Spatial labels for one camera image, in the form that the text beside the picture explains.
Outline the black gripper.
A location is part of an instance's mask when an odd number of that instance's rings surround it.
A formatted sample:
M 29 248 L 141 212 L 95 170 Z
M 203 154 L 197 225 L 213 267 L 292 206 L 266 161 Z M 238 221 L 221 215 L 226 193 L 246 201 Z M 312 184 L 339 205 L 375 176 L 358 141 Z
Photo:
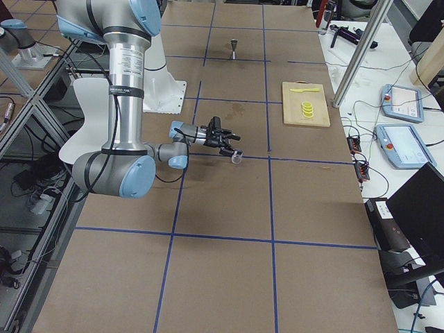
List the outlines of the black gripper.
M 240 141 L 241 137 L 234 134 L 231 130 L 210 130 L 207 129 L 205 133 L 205 146 L 212 148 L 220 148 L 219 153 L 223 156 L 242 155 L 243 151 L 233 148 L 231 145 L 225 145 L 224 140 Z

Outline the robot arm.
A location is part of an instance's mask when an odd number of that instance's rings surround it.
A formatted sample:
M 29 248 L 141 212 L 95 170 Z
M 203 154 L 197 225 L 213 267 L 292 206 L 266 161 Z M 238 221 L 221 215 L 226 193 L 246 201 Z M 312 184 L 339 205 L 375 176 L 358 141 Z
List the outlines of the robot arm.
M 174 121 L 168 144 L 142 140 L 145 112 L 179 113 L 186 82 L 167 69 L 156 1 L 58 1 L 63 36 L 107 46 L 109 70 L 102 78 L 74 82 L 84 122 L 60 149 L 71 165 L 74 182 L 85 193 L 140 198 L 156 177 L 156 165 L 185 170 L 189 147 L 217 148 L 240 163 L 242 152 L 231 146 L 232 131 L 214 117 L 206 126 Z
M 6 19 L 1 22 L 1 49 L 10 53 L 16 49 L 28 49 L 35 45 L 33 36 L 20 19 Z

